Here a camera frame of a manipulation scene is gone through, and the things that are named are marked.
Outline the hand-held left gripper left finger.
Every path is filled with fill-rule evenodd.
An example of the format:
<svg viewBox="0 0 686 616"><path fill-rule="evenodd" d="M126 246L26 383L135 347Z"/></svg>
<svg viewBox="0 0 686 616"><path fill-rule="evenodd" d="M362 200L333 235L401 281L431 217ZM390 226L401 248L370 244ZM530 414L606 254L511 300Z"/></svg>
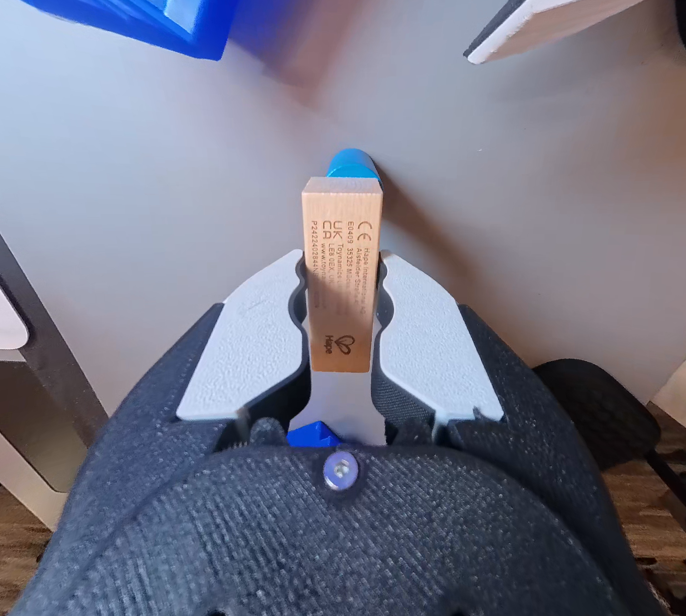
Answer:
<svg viewBox="0 0 686 616"><path fill-rule="evenodd" d="M304 253L295 249L225 300L176 410L182 421L270 417L283 426L311 396Z"/></svg>

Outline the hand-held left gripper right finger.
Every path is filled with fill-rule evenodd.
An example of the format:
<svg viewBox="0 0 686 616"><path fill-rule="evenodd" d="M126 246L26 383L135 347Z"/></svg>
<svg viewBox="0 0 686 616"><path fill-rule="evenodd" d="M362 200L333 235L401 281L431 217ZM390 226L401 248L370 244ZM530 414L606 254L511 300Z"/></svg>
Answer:
<svg viewBox="0 0 686 616"><path fill-rule="evenodd" d="M429 275L382 252L373 404L387 423L416 417L498 422L503 408L456 300Z"/></svg>

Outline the teal wooden cylinder block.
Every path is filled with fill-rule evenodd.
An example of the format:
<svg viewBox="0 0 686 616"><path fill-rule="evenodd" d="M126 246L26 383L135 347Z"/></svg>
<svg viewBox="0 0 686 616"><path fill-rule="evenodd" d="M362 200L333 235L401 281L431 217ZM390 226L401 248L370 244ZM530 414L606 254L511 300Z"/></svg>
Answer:
<svg viewBox="0 0 686 616"><path fill-rule="evenodd" d="M324 422L316 421L287 433L292 447L329 448L342 444L341 439Z"/></svg>

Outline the pale wooden arch block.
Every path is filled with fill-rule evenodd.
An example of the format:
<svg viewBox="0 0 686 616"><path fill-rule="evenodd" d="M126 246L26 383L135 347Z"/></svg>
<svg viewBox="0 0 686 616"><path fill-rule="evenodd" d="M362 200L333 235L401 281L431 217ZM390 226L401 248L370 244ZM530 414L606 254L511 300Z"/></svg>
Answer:
<svg viewBox="0 0 686 616"><path fill-rule="evenodd" d="M312 177L303 188L313 371L370 369L382 206L375 178Z"/></svg>

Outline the blue wooden cylinder block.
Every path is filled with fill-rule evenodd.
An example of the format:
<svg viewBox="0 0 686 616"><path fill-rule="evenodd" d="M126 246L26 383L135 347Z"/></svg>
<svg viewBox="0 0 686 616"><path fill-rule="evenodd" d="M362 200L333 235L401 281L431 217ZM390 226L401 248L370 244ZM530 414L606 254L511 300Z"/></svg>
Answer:
<svg viewBox="0 0 686 616"><path fill-rule="evenodd" d="M330 160L325 176L329 178L369 178L382 183L372 158L360 149L339 151Z"/></svg>

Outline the black wrist rest pad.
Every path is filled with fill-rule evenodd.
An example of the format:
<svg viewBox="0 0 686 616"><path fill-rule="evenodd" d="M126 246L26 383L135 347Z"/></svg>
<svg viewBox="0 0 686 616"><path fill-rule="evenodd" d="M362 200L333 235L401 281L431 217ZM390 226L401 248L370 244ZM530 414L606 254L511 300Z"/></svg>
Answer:
<svg viewBox="0 0 686 616"><path fill-rule="evenodd" d="M658 460L658 422L604 369L565 358L540 364L534 372L569 415L601 471L638 459Z"/></svg>

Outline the white document stand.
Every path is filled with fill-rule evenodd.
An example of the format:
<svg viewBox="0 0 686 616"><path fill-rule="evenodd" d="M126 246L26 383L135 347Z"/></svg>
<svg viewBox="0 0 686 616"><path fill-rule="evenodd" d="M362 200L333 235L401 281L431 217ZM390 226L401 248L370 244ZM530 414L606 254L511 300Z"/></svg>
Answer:
<svg viewBox="0 0 686 616"><path fill-rule="evenodd" d="M19 350L28 343L29 338L27 325L1 287L1 350Z"/></svg>

